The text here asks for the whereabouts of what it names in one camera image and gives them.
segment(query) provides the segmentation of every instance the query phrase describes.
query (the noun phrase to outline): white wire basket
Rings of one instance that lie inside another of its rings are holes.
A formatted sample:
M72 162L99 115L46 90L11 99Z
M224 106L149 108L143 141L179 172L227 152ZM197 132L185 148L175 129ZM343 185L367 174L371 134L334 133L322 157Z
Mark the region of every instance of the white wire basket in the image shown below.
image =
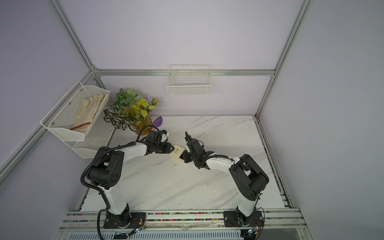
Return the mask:
M211 92L209 70L209 65L170 65L168 96L209 96Z
M62 141L84 141L109 99L110 91L108 90L98 88L96 86L83 86L80 82L77 82L76 84L80 84L79 89L69 99L67 104L65 104L65 106L59 111L59 113L53 118L53 120L46 122L46 118L49 114L48 113L47 116L45 116L40 122L44 127L46 127L51 133L53 133ZM80 106L81 100L83 98L102 93L107 94L107 97L105 97L101 102L101 107L99 107L99 110L96 112L96 115L88 129L85 132L76 132L70 130L75 114Z
M103 116L94 119L94 126L84 141L77 141L71 147L82 158L94 158L100 147L108 146L115 127L104 121Z

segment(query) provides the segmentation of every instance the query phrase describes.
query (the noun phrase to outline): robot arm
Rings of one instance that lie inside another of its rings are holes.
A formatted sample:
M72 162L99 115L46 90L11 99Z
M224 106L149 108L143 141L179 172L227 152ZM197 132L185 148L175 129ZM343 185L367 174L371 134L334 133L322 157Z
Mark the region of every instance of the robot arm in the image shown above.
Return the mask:
M167 140L168 133L165 130L150 131L147 137L144 137L141 141L114 148L101 147L98 150L96 157L81 175L80 181L83 185L99 191L103 197L107 208L100 210L98 217L101 211L107 211L104 228L133 228L131 235L143 225L145 213L131 214L118 186L122 164L127 160L148 155L152 152L171 153L174 147ZM255 226L253 225L253 219L255 217L259 218L259 215L261 216L261 213L255 210L255 206L261 194L260 192L265 189L269 182L263 170L249 155L228 157L216 154L213 151L206 152L204 145L201 146L199 141L191 138L187 132L185 133L185 140L187 150L180 157L184 162L193 161L197 168L217 169L230 173L242 194L242 199L236 211L224 212L225 226ZM85 176L91 181L91 184L84 181ZM133 222L131 221L133 217L141 221ZM99 221L98 234L102 239Z
M230 173L242 198L236 208L236 225L248 226L256 214L255 206L261 191L269 182L268 176L251 156L228 157L213 151L206 152L197 139L185 132L187 150L181 156L185 163L193 161L197 168L217 169Z
M102 190L102 197L107 205L106 222L104 228L126 228L131 223L129 206L125 202L118 181L121 176L122 164L135 157L148 155L152 152L169 154L174 147L167 142L168 133L149 131L141 141L131 142L119 150L108 147L99 148L93 164L86 176L93 186Z

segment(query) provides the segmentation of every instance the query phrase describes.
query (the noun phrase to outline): black cable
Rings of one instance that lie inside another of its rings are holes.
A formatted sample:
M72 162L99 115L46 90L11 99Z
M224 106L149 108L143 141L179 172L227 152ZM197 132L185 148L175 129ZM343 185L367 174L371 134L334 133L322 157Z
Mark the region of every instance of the black cable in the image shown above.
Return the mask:
M200 141L200 140L198 140L199 142L201 142L203 145L201 146L201 147L204 147L204 143L203 143L203 141Z
M210 158L214 158L214 157L222 157L222 158L229 159L229 160L231 160L231 161L235 161L235 160L233 160L232 158L230 158L230 157L228 157L228 156L226 156L226 155L211 155L211 156L207 157L206 159L204 159L204 160L201 162L199 168L202 168L202 167L204 166L204 163L205 163L208 159L210 159Z
M105 195L104 191L97 187L97 186L94 186L92 184L89 184L87 182L85 182L85 176L87 175L87 173L89 172L89 170L91 170L92 166L99 160L101 160L105 155L107 155L108 153L114 151L114 150L118 150L118 149L122 149L124 147L131 147L131 146L134 146L136 145L135 142L130 142L128 144L125 144L125 145L122 145L122 146L118 146L118 147L113 147L113 148L110 148L108 150L105 150L104 152L102 152L99 156L95 157L93 159L93 161L84 169L83 173L81 174L81 177L80 177L80 182L82 185L86 186L86 187L89 187L89 188L92 188L94 190L97 190L100 194L101 194L101 197L103 198L104 202L105 202L105 205L107 206L105 209L101 209L98 213L98 223L97 223L97 230L98 230L98 235L99 235L99 238L101 240L104 240L103 237L101 236L101 232L100 232L100 215L101 215L101 212L105 212L105 211L108 211L108 209L111 207L111 205L109 204L109 201L107 199L107 196Z
M256 211L257 210L259 210L259 209L262 209L263 210L263 215L264 215L264 217L263 217L263 226L262 226L262 229L260 230L260 233L259 233L259 235L258 236L255 236L255 240L256 239L258 239L259 237L260 237L260 235L262 234L262 232L263 232L263 229L264 229L264 225L265 225L265 212L264 212L264 208L262 208L262 207L259 207L258 209L256 209Z
M156 128L156 130L157 130L158 132L160 132L160 130L159 130L156 126L154 126L154 125L147 125L147 126L143 127L143 128L140 130L139 135L137 136L136 142L139 141L139 138L140 138L140 136L141 136L141 133L142 133L143 130L146 129L147 127L154 127L154 128Z
M101 240L104 240L102 235L101 235L101 231L100 231L100 215L101 215L101 212L106 212L108 211L109 207L107 207L106 209L101 209L99 211L99 213L97 214L97 223L96 223L96 226L97 226L97 234L99 235L99 238Z

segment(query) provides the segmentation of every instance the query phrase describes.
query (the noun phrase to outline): aluminum frame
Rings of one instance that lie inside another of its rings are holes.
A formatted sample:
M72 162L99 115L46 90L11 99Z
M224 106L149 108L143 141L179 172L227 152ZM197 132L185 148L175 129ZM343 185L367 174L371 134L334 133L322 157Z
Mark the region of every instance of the aluminum frame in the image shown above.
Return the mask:
M99 69L97 76L168 76L169 69ZM211 76L274 76L274 69L210 69Z
M283 48L283 51L281 52L281 55L279 57L279 60L277 61L277 64L276 64L276 68L275 68L275 75L271 77L270 81L269 81L269 84L265 90L265 93L264 93L264 96L263 96L263 99L262 101L260 102L260 105L257 109L257 112L256 112L256 117L260 117L260 114L261 112L263 111L263 108L265 106L265 103L269 97L269 95L271 94L272 92L272 89L273 89L273 86L275 85L276 83L276 80L281 72L281 69L285 63L285 60L292 48L292 44L293 42L295 41L296 39L296 36L300 30L300 27L305 19L305 17L307 16L307 13L309 11L309 8L312 4L312 1L313 0L303 0L302 4L301 4L301 7L300 7L300 11L299 13L297 14L297 17L296 17L296 20L295 20L295 23L293 24L292 26L292 29L291 29L291 32L288 36L288 39L284 45L284 48Z
M86 84L89 80L93 79L93 73L88 72L80 82ZM54 106L56 109L61 109L76 92L73 86ZM52 112L48 118L53 118L56 111ZM32 132L32 134L24 141L24 143L15 151L15 153L7 160L7 162L0 167L0 190L5 186L17 167L23 162L28 153L35 147L38 141L47 132L47 129L39 124L39 126Z
M85 77L81 80L82 83L86 84L90 79L94 79L99 87L105 88L104 84L102 83L102 80L100 79L100 76L167 76L169 74L169 70L156 70L156 69L142 69L142 70L133 70L133 69L97 69L91 62L84 46L82 45L75 29L73 28L72 24L70 23L70 20L68 16L66 15L63 6L61 5L59 0L48 0L50 5L52 6L55 14L57 15L59 21L63 25L64 30L69 35L71 41L75 45L77 51L81 55L83 61L87 65L89 72L85 75ZM279 60L277 62L276 68L274 70L263 70L263 69L243 69L243 70L211 70L210 74L212 76L271 76L270 82L268 84L268 87L264 93L263 99L260 102L260 105L258 107L258 110L255 115L255 122L256 126L258 128L260 137L263 141L264 146L266 147L266 152L268 154L268 158L270 160L270 164L272 166L272 169L274 173L277 175L276 180L278 182L278 186L280 190L282 190L286 196L287 202L289 203L289 206L292 207L292 203L290 201L289 196L287 195L287 192L285 191L284 183L281 179L280 172L277 168L275 159L273 158L272 152L269 148L268 141L265 137L263 128L261 126L261 122L259 120L259 116L262 113L262 110L265 106L266 101L268 100L268 97L273 89L273 86L276 83L276 80L279 76L279 73L284 65L284 62L287 58L287 55L289 51L291 50L292 44L297 36L297 33L300 29L300 26L307 15L307 12L311 6L313 0L303 0L301 8L299 10L299 13L297 15L297 18L295 20L295 23L293 24L293 27L291 29L291 32L288 36L288 39L284 45L283 51L279 57ZM66 103L67 99L71 97L73 94L73 89L70 89L63 98L55 105L55 108L60 109L62 107L63 103ZM37 142L41 139L41 137L46 132L46 129L39 125L34 132L26 139L26 141L17 149L17 151L8 159L6 164L1 166L0 168L0 190L4 187L7 180L12 176L12 173L15 169L22 163L23 159L27 156L27 154L34 148L34 146L37 144ZM291 211L291 210L297 210L297 209L284 209L283 211ZM310 237L309 230L307 227L303 227L302 229L305 229L302 234L306 234L306 236Z
M147 210L131 211L146 213L166 213L147 215L147 219L184 219L184 218L221 218L223 214L168 214L174 212L222 212L223 210ZM264 209L265 228L308 228L300 209ZM59 232L93 231L96 228L98 211L72 211L68 212L63 220ZM105 220L105 213L101 214L100 223ZM195 221L153 221L146 223L146 230L208 230L220 229L224 226L224 220L195 220ZM249 229L250 227L225 227L224 229ZM116 229L100 229L101 231L121 231Z

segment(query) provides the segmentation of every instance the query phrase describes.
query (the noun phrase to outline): artificial plant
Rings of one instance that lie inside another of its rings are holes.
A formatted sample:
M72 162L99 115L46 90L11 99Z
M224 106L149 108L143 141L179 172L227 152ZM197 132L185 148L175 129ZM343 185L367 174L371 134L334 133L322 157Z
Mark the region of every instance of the artificial plant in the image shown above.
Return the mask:
M106 122L111 122L117 129L125 130L129 127L132 131L137 131L137 123L143 120L152 109L158 104L157 98L145 99L141 94L137 94L133 89L120 91L116 94L112 109L104 110Z

